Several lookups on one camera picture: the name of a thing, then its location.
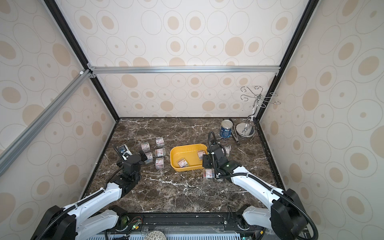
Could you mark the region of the yellow plastic storage tray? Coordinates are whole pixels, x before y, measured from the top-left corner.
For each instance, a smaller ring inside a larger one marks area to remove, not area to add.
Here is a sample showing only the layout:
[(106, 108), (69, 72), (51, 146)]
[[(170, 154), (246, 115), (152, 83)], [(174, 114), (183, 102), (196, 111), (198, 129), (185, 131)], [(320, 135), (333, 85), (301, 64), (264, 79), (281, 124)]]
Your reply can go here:
[[(207, 146), (204, 144), (193, 144), (174, 147), (170, 151), (171, 166), (176, 172), (193, 171), (203, 169), (203, 161), (200, 160), (198, 152), (207, 154)], [(179, 161), (184, 159), (188, 166), (181, 167)]]

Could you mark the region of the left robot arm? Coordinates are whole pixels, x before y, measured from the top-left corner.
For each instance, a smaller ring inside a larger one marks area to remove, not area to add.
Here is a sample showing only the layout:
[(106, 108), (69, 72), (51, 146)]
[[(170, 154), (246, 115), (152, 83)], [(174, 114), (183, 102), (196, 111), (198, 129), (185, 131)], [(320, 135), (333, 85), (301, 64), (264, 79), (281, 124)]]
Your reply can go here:
[(36, 228), (32, 240), (86, 240), (99, 232), (115, 227), (122, 211), (96, 212), (128, 194), (141, 180), (141, 166), (148, 159), (143, 151), (128, 155), (119, 153), (119, 169), (105, 187), (65, 207), (49, 208)]

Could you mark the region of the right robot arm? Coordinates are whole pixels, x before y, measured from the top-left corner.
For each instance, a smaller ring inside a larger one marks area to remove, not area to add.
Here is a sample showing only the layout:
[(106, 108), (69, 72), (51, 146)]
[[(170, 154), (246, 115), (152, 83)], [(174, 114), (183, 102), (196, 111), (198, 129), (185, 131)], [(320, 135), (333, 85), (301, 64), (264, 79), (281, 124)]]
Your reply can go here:
[(240, 163), (228, 160), (224, 151), (215, 133), (209, 132), (208, 154), (203, 157), (203, 167), (213, 168), (216, 179), (228, 180), (264, 204), (263, 209), (249, 206), (241, 212), (248, 226), (271, 229), (282, 240), (301, 240), (300, 234), (310, 226), (313, 231), (311, 239), (319, 238), (315, 222), (307, 214), (295, 191), (285, 191), (266, 183)]

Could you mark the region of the black tool on table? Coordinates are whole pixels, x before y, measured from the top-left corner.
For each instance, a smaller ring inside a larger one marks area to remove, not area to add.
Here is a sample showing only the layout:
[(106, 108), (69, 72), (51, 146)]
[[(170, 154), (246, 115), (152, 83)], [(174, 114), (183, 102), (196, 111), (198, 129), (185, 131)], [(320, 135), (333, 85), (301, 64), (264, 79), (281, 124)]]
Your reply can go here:
[(236, 128), (235, 128), (235, 123), (234, 123), (234, 121), (231, 118), (229, 118), (229, 120), (232, 123), (232, 136), (235, 139), (236, 144), (239, 144), (239, 138), (238, 138), (238, 134), (237, 134), (237, 131), (236, 131)]

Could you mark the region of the blue tin can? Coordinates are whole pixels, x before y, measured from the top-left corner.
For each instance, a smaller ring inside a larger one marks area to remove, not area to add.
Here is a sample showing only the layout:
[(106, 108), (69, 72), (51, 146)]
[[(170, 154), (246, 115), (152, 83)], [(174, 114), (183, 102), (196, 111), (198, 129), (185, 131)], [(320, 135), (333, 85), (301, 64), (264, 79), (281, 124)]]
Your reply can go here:
[(223, 120), (221, 122), (220, 137), (223, 139), (230, 138), (234, 124), (231, 120)]

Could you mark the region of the chrome hook stand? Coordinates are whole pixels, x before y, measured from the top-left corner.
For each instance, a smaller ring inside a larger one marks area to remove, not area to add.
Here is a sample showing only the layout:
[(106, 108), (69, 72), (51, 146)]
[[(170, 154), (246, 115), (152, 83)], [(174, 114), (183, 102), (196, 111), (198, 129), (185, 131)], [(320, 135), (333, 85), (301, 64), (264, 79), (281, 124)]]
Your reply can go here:
[(252, 86), (252, 87), (241, 87), (241, 100), (248, 102), (250, 99), (253, 99), (252, 112), (248, 115), (244, 123), (240, 123), (236, 126), (236, 132), (241, 137), (250, 138), (255, 134), (255, 128), (253, 127), (254, 117), (259, 109), (265, 109), (268, 104), (280, 105), (281, 102), (278, 100), (273, 100), (277, 97), (278, 94), (271, 92), (266, 95), (263, 95), (264, 88), (262, 86)]

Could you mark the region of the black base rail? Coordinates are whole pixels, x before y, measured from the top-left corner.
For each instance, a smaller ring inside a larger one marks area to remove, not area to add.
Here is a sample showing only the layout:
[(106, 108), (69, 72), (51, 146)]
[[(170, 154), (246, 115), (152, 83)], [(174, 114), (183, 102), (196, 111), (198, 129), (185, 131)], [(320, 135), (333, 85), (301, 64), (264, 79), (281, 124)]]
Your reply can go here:
[(58, 221), (45, 234), (51, 240), (86, 240), (100, 232), (112, 230), (131, 235), (145, 229), (196, 229), (198, 234), (206, 228), (212, 228), (221, 233), (235, 231), (247, 237), (251, 232), (261, 236), (267, 225), (256, 221), (247, 223), (239, 212), (227, 213), (155, 213), (128, 214), (118, 206), (103, 213), (86, 219), (84, 222), (67, 214), (58, 218)]

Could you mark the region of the aluminium rail left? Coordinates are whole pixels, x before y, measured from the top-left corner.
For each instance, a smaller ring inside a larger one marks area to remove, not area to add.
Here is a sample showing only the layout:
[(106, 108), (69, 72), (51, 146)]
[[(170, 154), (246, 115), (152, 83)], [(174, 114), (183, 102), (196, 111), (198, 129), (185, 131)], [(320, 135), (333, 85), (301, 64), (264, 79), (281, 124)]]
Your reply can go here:
[(9, 145), (1, 154), (1, 175), (3, 175), (24, 149), (60, 111), (61, 107), (74, 94), (84, 80), (91, 76), (90, 70), (83, 70), (39, 115), (38, 117)]

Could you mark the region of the horizontal aluminium rail back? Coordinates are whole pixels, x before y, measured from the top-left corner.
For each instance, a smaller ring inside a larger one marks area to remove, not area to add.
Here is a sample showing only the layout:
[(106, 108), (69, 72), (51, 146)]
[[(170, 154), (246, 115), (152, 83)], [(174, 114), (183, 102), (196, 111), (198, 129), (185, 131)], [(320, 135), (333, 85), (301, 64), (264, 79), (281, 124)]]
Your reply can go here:
[(92, 67), (95, 74), (278, 73), (280, 66)]

